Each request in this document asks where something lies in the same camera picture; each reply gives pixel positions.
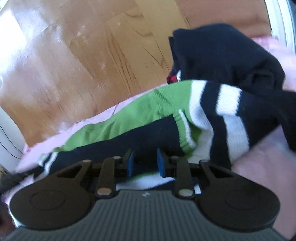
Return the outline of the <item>green striped knit sweater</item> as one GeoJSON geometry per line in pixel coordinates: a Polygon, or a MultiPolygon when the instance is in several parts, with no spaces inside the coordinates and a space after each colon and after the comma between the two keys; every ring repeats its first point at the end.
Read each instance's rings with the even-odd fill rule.
{"type": "Polygon", "coordinates": [[[148,165],[157,149],[210,160],[230,168],[279,125],[277,113],[261,96],[206,80],[154,89],[109,119],[90,123],[41,159],[41,180],[82,160],[101,163],[132,149],[138,165],[148,165]]]}

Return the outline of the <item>black knit garment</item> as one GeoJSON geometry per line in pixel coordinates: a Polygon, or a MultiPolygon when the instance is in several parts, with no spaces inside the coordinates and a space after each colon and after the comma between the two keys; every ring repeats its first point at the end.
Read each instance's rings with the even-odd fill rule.
{"type": "Polygon", "coordinates": [[[227,24],[177,29],[169,42],[181,81],[216,81],[264,97],[283,113],[283,131],[295,149],[295,93],[283,89],[285,73],[272,54],[227,24]]]}

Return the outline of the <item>red black patterned cloth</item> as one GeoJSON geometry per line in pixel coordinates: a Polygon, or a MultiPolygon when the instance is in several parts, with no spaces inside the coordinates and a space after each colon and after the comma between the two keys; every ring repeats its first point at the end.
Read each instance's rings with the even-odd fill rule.
{"type": "Polygon", "coordinates": [[[166,78],[167,84],[172,84],[181,81],[181,71],[172,70],[166,78]]]}

